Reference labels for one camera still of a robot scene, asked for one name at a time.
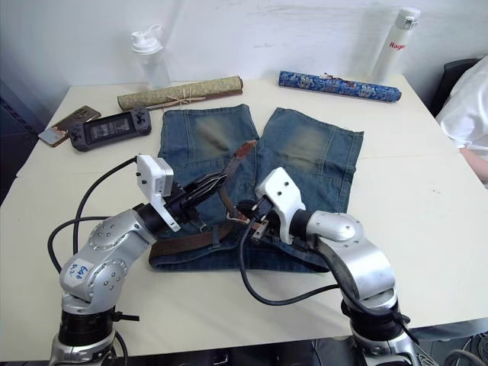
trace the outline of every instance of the bottle cap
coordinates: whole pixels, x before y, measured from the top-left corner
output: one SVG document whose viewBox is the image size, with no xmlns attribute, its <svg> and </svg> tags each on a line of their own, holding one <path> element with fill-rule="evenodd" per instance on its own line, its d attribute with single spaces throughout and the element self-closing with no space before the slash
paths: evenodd
<svg viewBox="0 0 488 366">
<path fill-rule="evenodd" d="M 395 25 L 399 29 L 409 31 L 413 29 L 420 18 L 420 10 L 417 8 L 402 8 L 398 12 L 395 20 Z"/>
<path fill-rule="evenodd" d="M 150 55 L 162 50 L 164 47 L 158 40 L 158 32 L 161 26 L 153 25 L 145 32 L 137 31 L 132 33 L 132 51 L 138 55 Z"/>
</svg>

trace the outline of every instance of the blue floral fabric roll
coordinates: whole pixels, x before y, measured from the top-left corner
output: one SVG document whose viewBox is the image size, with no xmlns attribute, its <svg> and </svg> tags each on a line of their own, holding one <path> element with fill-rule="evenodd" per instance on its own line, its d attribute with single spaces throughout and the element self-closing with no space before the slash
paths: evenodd
<svg viewBox="0 0 488 366">
<path fill-rule="evenodd" d="M 398 101 L 402 96 L 402 92 L 398 88 L 390 86 L 352 82 L 339 78 L 323 79 L 315 75 L 289 71 L 280 72 L 278 84 L 289 88 L 374 99 L 375 101 Z"/>
</svg>

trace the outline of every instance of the white water bottle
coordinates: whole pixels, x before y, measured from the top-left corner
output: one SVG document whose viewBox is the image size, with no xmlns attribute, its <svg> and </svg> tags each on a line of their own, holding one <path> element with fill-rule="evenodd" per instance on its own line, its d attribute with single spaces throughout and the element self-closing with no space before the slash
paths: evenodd
<svg viewBox="0 0 488 366">
<path fill-rule="evenodd" d="M 420 17 L 420 10 L 416 8 L 402 8 L 396 17 L 384 42 L 380 55 L 374 64 L 369 82 L 384 85 L 388 76 L 395 72 L 395 66 L 407 48 L 413 29 Z"/>
<path fill-rule="evenodd" d="M 160 25 L 153 25 L 145 32 L 132 33 L 132 51 L 137 55 L 147 82 L 153 88 L 171 85 L 164 60 L 164 47 L 159 38 L 162 35 Z"/>
</svg>

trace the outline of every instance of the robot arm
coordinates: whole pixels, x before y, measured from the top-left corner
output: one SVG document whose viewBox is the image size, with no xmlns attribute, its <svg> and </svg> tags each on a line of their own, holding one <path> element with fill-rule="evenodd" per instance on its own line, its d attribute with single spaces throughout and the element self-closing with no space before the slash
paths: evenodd
<svg viewBox="0 0 488 366">
<path fill-rule="evenodd" d="M 411 335 L 398 312 L 393 269 L 365 237 L 361 223 L 346 213 L 306 211 L 300 190 L 282 168 L 272 171 L 256 194 L 259 202 L 265 201 L 278 215 L 283 242 L 291 244 L 295 236 L 307 241 L 329 266 L 342 290 L 342 312 L 351 319 L 364 364 L 419 366 Z M 260 215 L 255 215 L 258 221 L 262 221 Z"/>
<path fill-rule="evenodd" d="M 138 319 L 115 312 L 130 266 L 160 233 L 177 231 L 178 223 L 203 227 L 195 207 L 219 191 L 226 173 L 205 175 L 182 188 L 163 159 L 137 156 L 137 181 L 149 204 L 139 205 L 99 223 L 86 245 L 63 266 L 65 291 L 59 333 L 50 365 L 108 362 L 115 337 L 113 322 Z"/>
</svg>

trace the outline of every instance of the white wall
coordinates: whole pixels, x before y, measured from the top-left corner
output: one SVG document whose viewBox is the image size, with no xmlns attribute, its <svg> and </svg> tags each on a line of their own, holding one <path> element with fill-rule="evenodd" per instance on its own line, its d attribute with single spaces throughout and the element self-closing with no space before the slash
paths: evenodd
<svg viewBox="0 0 488 366">
<path fill-rule="evenodd" d="M 488 0 L 0 0 L 0 76 L 46 120 L 69 85 L 142 81 L 130 33 L 156 23 L 175 81 L 365 75 L 403 6 L 422 10 L 405 73 L 429 102 L 444 63 L 488 53 Z"/>
</svg>

